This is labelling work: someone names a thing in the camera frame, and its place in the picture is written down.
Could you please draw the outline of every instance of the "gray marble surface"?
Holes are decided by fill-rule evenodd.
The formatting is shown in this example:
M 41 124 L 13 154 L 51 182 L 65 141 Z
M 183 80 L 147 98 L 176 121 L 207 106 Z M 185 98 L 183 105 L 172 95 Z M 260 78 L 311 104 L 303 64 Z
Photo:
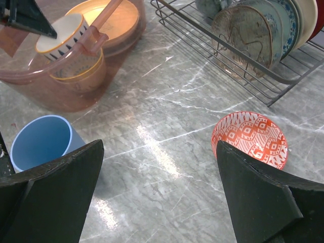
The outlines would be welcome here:
M 60 114 L 86 142 L 105 146 L 80 242 L 235 242 L 210 145 L 214 125 L 234 111 L 266 115 L 288 141 L 284 171 L 324 183 L 324 68 L 267 108 L 160 25 L 145 2 L 146 31 L 104 97 Z M 45 114 L 0 83 L 8 149 Z

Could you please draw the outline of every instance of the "black object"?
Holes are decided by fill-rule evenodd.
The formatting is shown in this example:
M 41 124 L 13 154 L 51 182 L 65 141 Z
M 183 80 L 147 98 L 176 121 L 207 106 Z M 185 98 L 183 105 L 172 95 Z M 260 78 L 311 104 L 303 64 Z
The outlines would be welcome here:
M 103 161 L 101 140 L 0 178 L 0 242 L 77 243 Z
M 0 23 L 27 32 L 57 38 L 57 33 L 35 0 L 0 0 Z
M 15 173 L 14 167 L 12 166 L 12 163 L 10 161 L 10 157 L 4 139 L 2 138 L 0 132 L 0 178 L 4 176 L 12 175 L 14 173 Z
M 217 163 L 238 243 L 324 242 L 324 185 L 219 141 Z

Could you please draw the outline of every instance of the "ceramic plate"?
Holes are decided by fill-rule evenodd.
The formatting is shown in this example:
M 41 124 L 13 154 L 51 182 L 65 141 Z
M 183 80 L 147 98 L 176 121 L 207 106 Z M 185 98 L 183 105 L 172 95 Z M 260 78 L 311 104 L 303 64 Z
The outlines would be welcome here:
M 269 0 L 278 11 L 282 21 L 283 48 L 285 58 L 294 48 L 299 34 L 299 18 L 295 5 L 290 0 Z
M 318 9 L 316 0 L 293 0 L 299 14 L 302 28 L 300 29 L 299 38 L 294 49 L 300 48 L 314 32 Z
M 280 128 L 270 119 L 254 112 L 239 111 L 219 120 L 212 134 L 215 156 L 219 140 L 280 170 L 288 159 L 287 141 Z
M 309 39 L 314 38 L 324 27 L 324 1 L 323 0 L 317 0 L 317 8 L 318 8 L 317 24 L 313 34 Z
M 67 14 L 81 13 L 91 25 L 108 3 L 110 0 L 88 0 L 75 6 Z M 136 29 L 138 21 L 139 12 L 135 5 L 127 0 L 122 1 L 100 29 L 100 32 L 109 37 L 105 46 L 115 45 L 127 39 Z
M 263 14 L 271 29 L 272 39 L 272 63 L 275 66 L 282 57 L 282 22 L 281 17 L 276 8 L 265 0 L 244 0 L 237 5 L 251 6 Z
M 219 12 L 212 24 L 214 35 L 229 43 L 251 59 L 269 68 L 272 63 L 271 29 L 265 17 L 253 7 L 239 5 Z M 231 76 L 254 78 L 245 73 L 246 69 L 255 77 L 264 75 L 259 69 L 212 39 L 219 56 L 217 64 Z

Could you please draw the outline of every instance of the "red and white bowl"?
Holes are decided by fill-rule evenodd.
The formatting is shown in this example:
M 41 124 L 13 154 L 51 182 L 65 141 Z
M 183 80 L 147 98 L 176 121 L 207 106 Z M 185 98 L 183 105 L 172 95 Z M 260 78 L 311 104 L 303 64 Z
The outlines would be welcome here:
M 287 141 L 280 128 L 270 119 L 254 112 L 231 113 L 216 124 L 212 135 L 215 156 L 219 140 L 280 170 L 288 159 Z

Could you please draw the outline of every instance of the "white plate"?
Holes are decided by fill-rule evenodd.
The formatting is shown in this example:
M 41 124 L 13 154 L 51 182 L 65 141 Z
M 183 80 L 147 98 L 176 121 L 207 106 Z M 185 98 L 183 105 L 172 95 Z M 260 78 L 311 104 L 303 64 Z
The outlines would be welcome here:
M 316 0 L 292 0 L 295 4 L 301 29 L 299 32 L 299 39 L 294 49 L 300 48 L 313 34 L 316 26 L 318 9 Z

